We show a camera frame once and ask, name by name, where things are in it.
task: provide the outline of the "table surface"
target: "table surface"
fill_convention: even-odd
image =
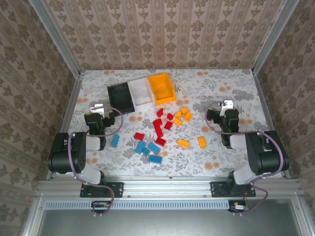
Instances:
[[[204,112],[213,101],[233,100],[240,112],[240,131],[267,130],[265,116],[257,94],[250,69],[172,69],[172,70],[93,70],[86,71],[74,109],[69,131],[87,131],[84,114],[90,106],[103,103],[109,106],[108,86],[150,75],[168,73],[176,92],[176,101],[124,115],[124,123],[118,132],[117,148],[110,146],[113,136],[106,138],[103,151],[87,152],[87,162],[106,175],[115,176],[194,176],[225,177],[247,163],[246,150],[227,149],[221,143],[220,135],[211,131],[204,120]],[[148,156],[134,152],[138,143],[133,138],[136,132],[144,133],[144,141],[154,142],[157,136],[152,122],[156,112],[164,109],[163,127],[168,113],[175,114],[186,107],[193,117],[190,123],[162,129],[165,147],[161,148],[162,164],[149,163]],[[115,125],[106,128],[109,134],[121,122],[116,117]],[[200,149],[197,137],[204,136],[205,149]],[[177,145],[177,140],[189,141],[190,147]]]

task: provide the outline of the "purple cable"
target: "purple cable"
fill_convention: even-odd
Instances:
[[[265,174],[265,175],[259,176],[259,177],[255,178],[255,179],[253,179],[253,180],[251,181],[251,184],[252,184],[252,186],[253,186],[254,188],[259,189],[259,190],[261,190],[261,191],[263,191],[263,192],[266,193],[265,197],[264,197],[259,203],[257,203],[253,208],[251,208],[251,209],[249,209],[249,210],[247,210],[247,211],[244,211],[244,212],[242,212],[242,213],[240,213],[240,212],[239,212],[238,210],[236,210],[236,209],[231,208],[233,211],[235,211],[236,213],[239,213],[239,214],[248,213],[248,212],[251,212],[252,210],[256,209],[259,205],[261,205],[261,204],[267,199],[267,197],[268,197],[268,191],[267,191],[267,190],[265,190],[265,189],[263,189],[263,188],[259,188],[259,187],[255,186],[253,183],[256,182],[256,181],[258,181],[258,180],[260,180],[260,179],[262,179],[263,177],[274,176],[274,175],[276,175],[277,173],[279,173],[279,172],[282,170],[283,165],[284,165],[284,157],[283,157],[283,154],[282,154],[282,152],[281,152],[281,149],[280,149],[279,145],[276,143],[276,141],[275,141],[273,138],[271,138],[268,134],[266,134],[266,133],[264,133],[264,132],[262,132],[262,131],[246,131],[246,132],[236,132],[236,133],[225,133],[225,132],[221,132],[221,131],[218,131],[218,130],[216,130],[215,128],[213,128],[213,127],[209,124],[209,122],[208,122],[208,120],[207,120],[207,112],[208,112],[209,108],[211,108],[214,104],[218,104],[218,103],[222,103],[223,106],[225,106],[225,102],[222,102],[222,101],[215,101],[215,102],[211,103],[211,104],[208,106],[208,108],[207,108],[207,110],[206,110],[206,112],[205,112],[205,121],[206,121],[207,125],[209,126],[209,128],[210,128],[211,130],[213,130],[213,131],[216,132],[217,134],[225,134],[225,135],[260,133],[260,134],[264,135],[265,137],[267,137],[267,138],[275,145],[275,147],[276,147],[276,149],[277,149],[277,151],[278,151],[278,153],[279,153],[279,156],[280,156],[280,166],[279,166],[279,168],[278,168],[275,172],[273,172],[273,173],[271,173],[271,174]]]
[[[122,114],[119,110],[117,110],[116,108],[113,108],[113,107],[104,107],[104,106],[101,106],[101,107],[97,107],[96,109],[99,109],[99,108],[108,108],[108,109],[112,109],[112,110],[117,111],[117,112],[119,113],[119,115],[122,117],[122,122],[121,122],[119,128],[118,128],[115,132],[113,132],[113,133],[111,133],[111,134],[107,134],[107,135],[89,135],[89,136],[91,136],[91,137],[107,137],[107,136],[116,134],[116,133],[121,129],[121,127],[122,127],[122,125],[123,125],[123,114]],[[106,188],[106,189],[109,190],[110,196],[111,196],[111,202],[110,202],[108,208],[102,213],[102,215],[103,215],[103,214],[106,214],[106,213],[108,212],[108,210],[110,209],[110,207],[112,206],[113,202],[114,202],[114,191],[113,191],[113,189],[111,189],[111,188],[108,187],[108,186],[105,186],[105,185],[97,185],[97,184],[94,184],[94,183],[90,183],[90,182],[84,181],[84,180],[82,180],[82,179],[80,179],[80,178],[77,177],[77,173],[76,173],[76,171],[75,171],[75,169],[74,169],[74,165],[73,165],[73,162],[72,162],[72,155],[71,155],[71,138],[72,138],[72,136],[73,136],[74,134],[75,134],[75,132],[72,132],[72,133],[69,135],[69,138],[68,138],[68,157],[69,157],[69,163],[70,163],[70,167],[71,167],[71,170],[72,170],[72,173],[73,173],[73,177],[74,177],[76,180],[78,180],[79,182],[83,183],[83,184],[87,184],[87,185],[90,185],[90,186],[93,186],[93,187],[97,187],[97,188]],[[96,206],[96,205],[93,206],[93,210],[92,210],[93,213],[96,214],[96,215],[101,215],[101,214],[98,214],[98,213],[95,212],[95,206]]]

